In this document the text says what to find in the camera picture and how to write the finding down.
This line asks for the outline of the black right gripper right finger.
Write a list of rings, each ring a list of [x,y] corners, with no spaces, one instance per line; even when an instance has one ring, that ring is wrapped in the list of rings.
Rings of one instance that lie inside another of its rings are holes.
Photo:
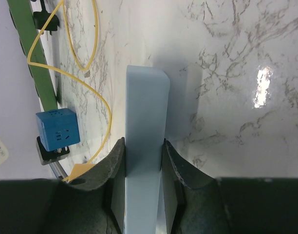
[[[169,234],[298,234],[298,178],[212,178],[162,146]]]

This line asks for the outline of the black cube plug adapter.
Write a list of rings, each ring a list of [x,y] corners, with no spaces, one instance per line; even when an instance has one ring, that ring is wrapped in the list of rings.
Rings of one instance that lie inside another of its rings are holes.
[[[68,146],[54,151],[46,151],[39,136],[37,137],[36,147],[41,165],[47,165],[65,159],[70,153]]]

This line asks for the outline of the yellow charger plug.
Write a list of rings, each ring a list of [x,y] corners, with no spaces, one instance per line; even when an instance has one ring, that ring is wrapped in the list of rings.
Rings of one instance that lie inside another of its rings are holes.
[[[70,175],[63,179],[64,182],[71,182],[72,180],[78,178],[79,176],[83,175],[87,171],[89,171],[95,164],[75,164]]]

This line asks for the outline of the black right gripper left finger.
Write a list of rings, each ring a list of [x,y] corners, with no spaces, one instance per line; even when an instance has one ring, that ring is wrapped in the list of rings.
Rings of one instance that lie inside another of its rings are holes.
[[[0,234],[121,234],[125,140],[70,183],[0,180]]]

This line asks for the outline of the blue cube socket adapter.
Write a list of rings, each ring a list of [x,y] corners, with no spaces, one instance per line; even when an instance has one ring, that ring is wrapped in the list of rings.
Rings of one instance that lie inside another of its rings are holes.
[[[76,113],[68,108],[36,113],[40,141],[46,151],[80,142]]]

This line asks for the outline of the light blue power strip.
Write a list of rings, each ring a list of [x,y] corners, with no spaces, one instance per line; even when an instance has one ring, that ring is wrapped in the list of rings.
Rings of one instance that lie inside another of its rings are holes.
[[[127,234],[156,232],[169,89],[170,80],[162,70],[145,66],[127,66]]]

